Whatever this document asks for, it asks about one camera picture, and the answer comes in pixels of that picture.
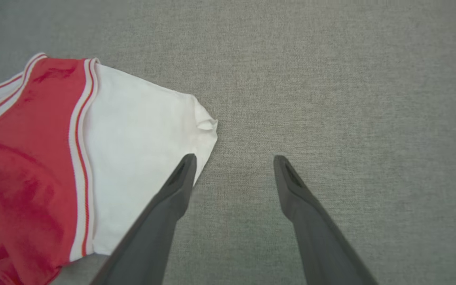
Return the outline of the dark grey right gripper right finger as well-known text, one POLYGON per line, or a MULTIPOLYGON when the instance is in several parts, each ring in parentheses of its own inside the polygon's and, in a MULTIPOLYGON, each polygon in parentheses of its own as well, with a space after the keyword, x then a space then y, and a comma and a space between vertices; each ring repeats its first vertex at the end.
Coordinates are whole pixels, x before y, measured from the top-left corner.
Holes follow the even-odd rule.
POLYGON ((308 285, 375 285, 377 282, 290 161, 274 157, 282 212, 293 224, 308 285))

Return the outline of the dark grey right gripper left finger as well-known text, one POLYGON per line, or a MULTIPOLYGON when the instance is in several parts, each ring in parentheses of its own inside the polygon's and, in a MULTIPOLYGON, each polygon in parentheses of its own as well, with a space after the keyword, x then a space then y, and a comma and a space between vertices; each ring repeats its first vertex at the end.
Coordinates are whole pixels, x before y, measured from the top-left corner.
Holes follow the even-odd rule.
POLYGON ((177 222, 188 209, 197 157, 186 154, 109 256, 93 285, 161 285, 177 222))

